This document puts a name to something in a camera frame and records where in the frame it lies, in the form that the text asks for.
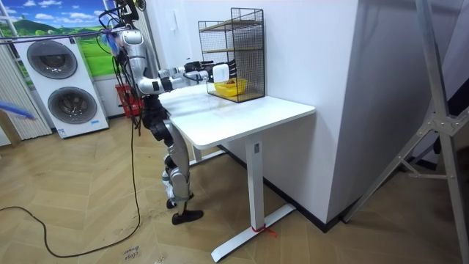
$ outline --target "green hills painting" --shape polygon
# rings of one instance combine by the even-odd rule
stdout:
[[[44,23],[30,21],[28,19],[20,19],[13,22],[18,35],[20,36],[47,36],[55,34],[74,34],[82,32],[97,32],[102,29],[101,26],[85,26],[85,27],[54,27]],[[0,23],[0,31],[5,37],[11,37],[12,32],[7,24]],[[84,58],[88,63],[92,76],[104,76],[114,74],[111,63],[111,55],[103,51],[97,44],[96,36],[81,37],[78,41]],[[109,52],[108,47],[101,44],[104,49]]]

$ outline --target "yellow tray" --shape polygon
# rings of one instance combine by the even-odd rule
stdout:
[[[246,91],[248,80],[244,78],[231,78],[228,81],[234,81],[234,83],[233,84],[227,84],[226,82],[215,83],[215,90],[217,91],[219,95],[230,97],[230,96],[240,95],[244,93],[244,91]]]

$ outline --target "humanoid robot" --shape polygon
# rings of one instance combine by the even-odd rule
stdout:
[[[183,67],[174,67],[158,71],[159,78],[147,78],[147,55],[144,38],[132,21],[138,20],[135,6],[131,0],[117,0],[117,4],[130,8],[127,15],[121,15],[128,29],[116,31],[116,40],[122,52],[133,88],[144,103],[142,122],[156,140],[163,140],[168,148],[164,158],[165,171],[163,183],[169,199],[168,209],[177,206],[177,213],[172,217],[172,224],[195,221],[203,217],[202,210],[187,210],[188,200],[193,196],[190,188],[189,154],[181,133],[172,125],[168,114],[162,107],[158,96],[176,88],[190,87],[201,82],[228,81],[236,76],[235,62],[213,64],[213,62],[190,62]]]

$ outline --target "landscape mural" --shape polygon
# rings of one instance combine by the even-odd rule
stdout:
[[[1,1],[20,36],[73,34],[99,31],[103,28],[98,21],[98,15],[104,11],[101,0]],[[113,1],[108,4],[114,7]],[[107,25],[108,18],[103,18],[103,22]],[[4,36],[12,35],[4,21],[0,21],[0,31]],[[96,36],[82,37],[78,43],[93,76],[114,74],[111,55],[99,47]],[[24,67],[20,67],[27,76]]]

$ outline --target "red object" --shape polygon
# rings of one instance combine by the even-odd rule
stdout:
[[[132,93],[130,93],[130,85],[124,84],[124,87],[122,87],[122,85],[116,84],[116,90],[119,94],[120,103],[124,107],[125,116],[129,118],[131,114],[134,116],[140,114],[140,109],[144,108],[144,102],[141,99],[135,100],[133,98]]]
[[[277,238],[277,233],[274,232],[273,230],[271,230],[269,227],[266,227],[265,224],[264,224],[263,227],[259,228],[258,230],[255,230],[254,227],[251,227],[251,228],[252,228],[252,230],[253,230],[254,232],[262,232],[262,231],[266,230],[266,231],[269,232],[274,238]]]

